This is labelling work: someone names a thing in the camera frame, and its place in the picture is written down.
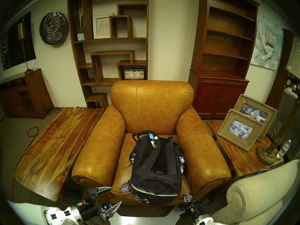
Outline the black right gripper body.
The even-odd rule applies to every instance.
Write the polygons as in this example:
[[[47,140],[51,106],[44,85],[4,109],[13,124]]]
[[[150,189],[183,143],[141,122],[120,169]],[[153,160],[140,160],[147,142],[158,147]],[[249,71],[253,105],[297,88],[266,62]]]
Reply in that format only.
[[[196,202],[192,200],[191,202],[187,202],[185,204],[180,204],[178,206],[180,211],[184,211],[180,217],[181,218],[199,218],[202,215],[208,215],[208,212],[204,208],[204,205],[211,205],[211,202],[208,199],[203,199],[200,202]]]

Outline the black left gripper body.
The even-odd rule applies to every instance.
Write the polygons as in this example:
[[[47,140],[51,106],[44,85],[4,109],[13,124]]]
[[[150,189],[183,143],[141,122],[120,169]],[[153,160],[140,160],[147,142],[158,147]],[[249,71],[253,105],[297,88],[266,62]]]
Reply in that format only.
[[[87,197],[83,198],[81,202],[76,204],[76,208],[82,218],[82,222],[90,221],[95,223],[92,218],[99,217],[102,223],[105,223],[106,218],[96,204],[95,198],[97,192],[87,192]]]

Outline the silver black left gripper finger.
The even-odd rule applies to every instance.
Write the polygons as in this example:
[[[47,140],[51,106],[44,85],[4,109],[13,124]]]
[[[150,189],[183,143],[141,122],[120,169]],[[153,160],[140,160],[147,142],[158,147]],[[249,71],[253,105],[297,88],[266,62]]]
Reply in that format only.
[[[111,205],[110,203],[102,203],[102,214],[106,220],[110,219],[121,206],[122,201],[115,205]]]
[[[90,190],[90,196],[98,196],[112,189],[112,187],[95,187]]]

